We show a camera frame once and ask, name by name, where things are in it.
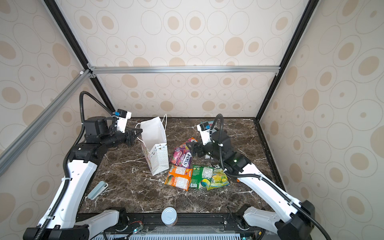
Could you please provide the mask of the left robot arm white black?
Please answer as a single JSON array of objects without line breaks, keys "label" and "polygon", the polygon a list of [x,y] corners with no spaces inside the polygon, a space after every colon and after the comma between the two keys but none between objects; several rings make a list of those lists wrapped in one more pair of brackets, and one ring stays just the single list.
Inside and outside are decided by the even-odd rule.
[{"label": "left robot arm white black", "polygon": [[107,151],[122,144],[133,146],[143,132],[140,128],[127,128],[131,113],[121,109],[108,110],[108,118],[85,119],[84,96],[101,103],[87,91],[80,93],[82,128],[63,160],[61,185],[37,226],[25,230],[24,240],[91,240],[108,228],[118,226],[125,230],[128,227],[125,208],[110,208],[77,221],[79,207]]}]

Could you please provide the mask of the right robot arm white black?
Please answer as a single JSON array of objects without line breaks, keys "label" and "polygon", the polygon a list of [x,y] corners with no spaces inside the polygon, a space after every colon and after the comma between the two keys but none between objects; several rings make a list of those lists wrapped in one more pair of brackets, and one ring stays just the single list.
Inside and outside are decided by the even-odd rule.
[{"label": "right robot arm white black", "polygon": [[273,209],[268,212],[245,205],[235,218],[240,229],[258,227],[277,234],[281,240],[309,240],[312,230],[317,228],[325,239],[331,238],[316,221],[311,202],[301,202],[282,190],[248,157],[234,150],[231,138],[224,131],[222,114],[218,114],[211,124],[197,125],[197,130],[202,140],[188,144],[192,155],[217,160],[224,174],[247,185]]}]

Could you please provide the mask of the green candy packet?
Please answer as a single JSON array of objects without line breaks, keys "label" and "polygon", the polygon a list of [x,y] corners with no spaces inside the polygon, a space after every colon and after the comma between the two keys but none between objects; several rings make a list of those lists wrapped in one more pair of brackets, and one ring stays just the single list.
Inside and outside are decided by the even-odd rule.
[{"label": "green candy packet", "polygon": [[193,172],[190,182],[192,189],[208,189],[211,185],[211,178],[213,176],[213,167],[193,165]]}]

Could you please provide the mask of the orange candy packet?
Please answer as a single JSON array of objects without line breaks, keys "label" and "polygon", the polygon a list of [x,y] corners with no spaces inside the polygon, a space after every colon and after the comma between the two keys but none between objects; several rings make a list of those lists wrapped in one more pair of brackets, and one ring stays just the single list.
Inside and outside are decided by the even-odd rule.
[{"label": "orange candy packet", "polygon": [[172,165],[168,172],[165,185],[188,191],[192,180],[192,173],[192,169]]}]

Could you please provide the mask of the white paper bag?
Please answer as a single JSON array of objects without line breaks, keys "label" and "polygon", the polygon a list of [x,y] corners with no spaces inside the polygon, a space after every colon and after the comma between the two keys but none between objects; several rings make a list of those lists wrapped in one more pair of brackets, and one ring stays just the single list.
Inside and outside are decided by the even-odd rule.
[{"label": "white paper bag", "polygon": [[153,176],[169,169],[167,123],[168,116],[165,114],[162,119],[155,117],[137,124],[143,130],[139,135],[139,140]]}]

